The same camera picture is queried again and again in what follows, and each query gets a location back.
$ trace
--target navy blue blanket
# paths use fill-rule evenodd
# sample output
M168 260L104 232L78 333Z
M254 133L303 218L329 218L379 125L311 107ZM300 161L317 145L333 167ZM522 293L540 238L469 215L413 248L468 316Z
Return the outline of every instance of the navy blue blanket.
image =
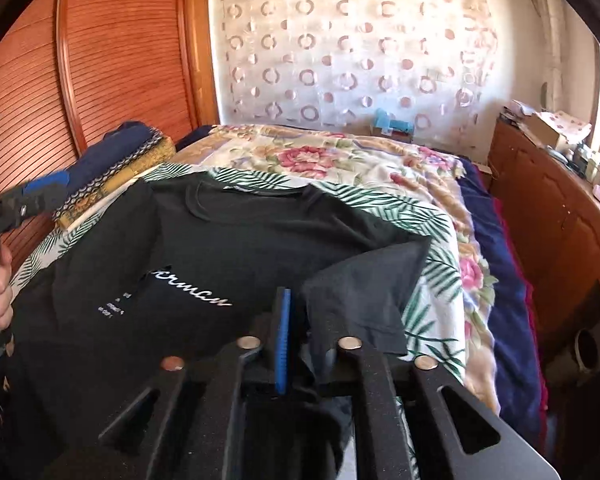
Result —
M459 179L464 204L474 220L475 238L491 273L495 304L488 326L495 339L496 391L501 418L528 443L540 445L543 384L538 352L526 303L526 283L507 246L496 203L484 189L475 166L463 159L466 177Z

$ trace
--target folded yellow blanket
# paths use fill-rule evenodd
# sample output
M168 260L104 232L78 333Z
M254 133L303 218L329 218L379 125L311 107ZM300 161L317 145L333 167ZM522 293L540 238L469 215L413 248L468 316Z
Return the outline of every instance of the folded yellow blanket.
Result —
M117 188L131 180L137 174L148 170L156 164L169 160L175 153L176 149L173 145L173 141L169 137L164 137L144 155L139 156L136 160L132 160L124 168L121 168L105 180L99 188L88 195L85 195L71 208L64 211L58 220L56 220L56 224L59 228L66 230L97 201L102 200L104 197L113 193Z

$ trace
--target wooden wardrobe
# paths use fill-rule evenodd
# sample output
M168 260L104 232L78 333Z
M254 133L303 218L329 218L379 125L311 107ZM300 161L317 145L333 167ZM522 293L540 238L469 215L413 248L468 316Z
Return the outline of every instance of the wooden wardrobe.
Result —
M34 0L0 42L0 192L126 120L174 140L218 122L208 0ZM51 228L4 236L15 267Z

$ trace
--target blue object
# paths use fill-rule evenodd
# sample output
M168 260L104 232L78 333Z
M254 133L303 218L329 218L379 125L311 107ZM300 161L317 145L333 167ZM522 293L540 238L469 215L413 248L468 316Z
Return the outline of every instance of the blue object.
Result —
M68 168L70 178L67 196L101 176L153 136L148 126L137 121L122 123L118 129L107 132L100 142L88 147L78 161Z
M276 392L284 395L286 392L286 351L289 337L289 315L291 311L291 290L286 288L282 295L282 308L280 309L280 326L278 327L278 341L276 342Z
M69 173L67 170L56 171L45 176L41 176L31 182L22 190L23 194L32 193L41 187L48 186L49 184L61 184L66 186L69 183Z
M386 136L390 136L394 130L404 134L412 134L414 130L412 123L392 119L386 111L382 110L382 108L378 108L378 110L376 110L374 127L382 130L382 134Z
M493 198L485 191L475 166L464 158L462 164L466 177L460 178L458 184L464 204L471 213L482 256L498 279L493 286L495 304L488 327L495 339L500 416L529 444L538 446L542 433L542 383L526 306L526 284L509 252Z

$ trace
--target blue strip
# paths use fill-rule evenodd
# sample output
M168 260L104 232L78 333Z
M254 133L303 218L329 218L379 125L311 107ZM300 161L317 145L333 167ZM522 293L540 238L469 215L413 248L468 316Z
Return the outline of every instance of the blue strip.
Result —
M69 184L69 173L67 171L56 171L45 176L41 176L36 180L29 182L22 190L23 194L33 193L39 190L41 187L48 186L49 184L61 184L66 186Z
M280 309L280 326L278 327L278 341L276 344L276 392L284 395L286 392L286 345L289 336L289 316L291 311L291 290L286 288L282 295L282 308Z

